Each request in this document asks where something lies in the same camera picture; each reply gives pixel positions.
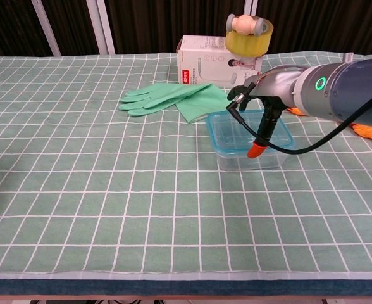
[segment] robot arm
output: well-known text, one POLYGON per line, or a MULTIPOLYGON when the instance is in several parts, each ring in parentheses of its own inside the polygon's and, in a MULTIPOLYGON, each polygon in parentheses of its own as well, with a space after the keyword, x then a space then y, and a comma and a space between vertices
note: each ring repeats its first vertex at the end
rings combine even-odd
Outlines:
POLYGON ((297 151, 279 151, 299 154, 311 151, 342 131, 352 122, 372 126, 372 59, 331 63, 310 68, 303 66, 276 66, 258 76, 252 76, 244 85, 231 90, 233 100, 227 110, 253 135, 248 157, 258 157, 268 146, 273 129, 282 111, 296 107, 306 115, 341 122, 331 134, 313 146, 297 151), (250 99, 259 98, 264 115, 257 134, 239 115, 250 99))

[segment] blue container rim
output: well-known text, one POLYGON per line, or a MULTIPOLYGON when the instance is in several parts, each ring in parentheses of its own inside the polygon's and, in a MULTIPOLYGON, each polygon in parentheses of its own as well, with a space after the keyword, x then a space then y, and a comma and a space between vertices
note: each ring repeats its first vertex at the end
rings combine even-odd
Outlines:
MULTIPOLYGON (((241 111, 240 114, 242 116, 246 116, 246 115, 249 115, 249 114, 263 114, 264 113, 264 110, 263 109, 259 109, 259 110, 245 110, 245 111, 241 111)), ((248 149, 224 149, 224 148, 221 148, 217 145, 216 143, 216 140, 214 138, 214 130, 213 130, 213 124, 212 124, 212 121, 213 121, 213 118, 216 117, 216 116, 231 116, 230 112, 228 111, 218 111, 218 112, 212 112, 210 113, 207 118, 206 118, 206 125, 207 125, 207 128, 208 128, 208 132, 209 132, 209 137, 210 137, 210 141, 211 141, 211 144, 214 148, 214 150, 218 153, 218 154, 221 154, 221 155, 228 155, 228 156, 231 156, 231 155, 246 155, 246 153, 248 152, 248 149)), ((282 147, 282 148, 295 148, 295 141, 294 141, 294 138, 292 137, 290 131, 288 130, 287 126, 285 125, 284 121, 282 120, 282 118, 279 118, 278 120, 278 125, 283 129, 283 131, 285 131, 285 135, 287 136, 287 138, 289 139, 289 142, 286 143, 286 144, 278 144, 278 143, 275 143, 277 144, 279 147, 282 147)), ((268 148, 266 149, 265 153, 281 153, 277 150, 274 150, 273 148, 268 148)))

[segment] green led ring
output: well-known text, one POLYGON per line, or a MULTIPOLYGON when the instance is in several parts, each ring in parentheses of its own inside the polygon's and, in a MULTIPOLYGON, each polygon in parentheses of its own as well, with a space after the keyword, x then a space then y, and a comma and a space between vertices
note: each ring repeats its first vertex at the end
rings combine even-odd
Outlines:
POLYGON ((326 84, 326 78, 325 77, 321 77, 320 79, 317 80, 317 82, 315 83, 315 88, 317 91, 320 91, 324 88, 326 84))

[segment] orange gripper tip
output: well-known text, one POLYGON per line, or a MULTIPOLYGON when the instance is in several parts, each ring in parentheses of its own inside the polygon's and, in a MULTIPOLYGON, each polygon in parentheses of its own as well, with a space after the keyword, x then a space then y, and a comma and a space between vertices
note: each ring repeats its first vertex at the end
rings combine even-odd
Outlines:
POLYGON ((256 158, 259 155, 263 153, 264 150, 266 150, 267 146, 260 146, 257 143, 254 142, 252 145, 252 148, 248 151, 248 157, 249 158, 256 158))

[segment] yellow tape roll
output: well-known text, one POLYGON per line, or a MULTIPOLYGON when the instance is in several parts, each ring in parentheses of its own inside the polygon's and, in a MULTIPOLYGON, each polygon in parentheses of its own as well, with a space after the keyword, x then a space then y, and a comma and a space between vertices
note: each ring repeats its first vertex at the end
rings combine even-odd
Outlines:
POLYGON ((269 49, 270 39, 273 33, 273 24, 264 20, 265 31, 259 35, 241 35, 231 30, 226 33, 225 47, 232 53, 243 57, 259 57, 269 49))

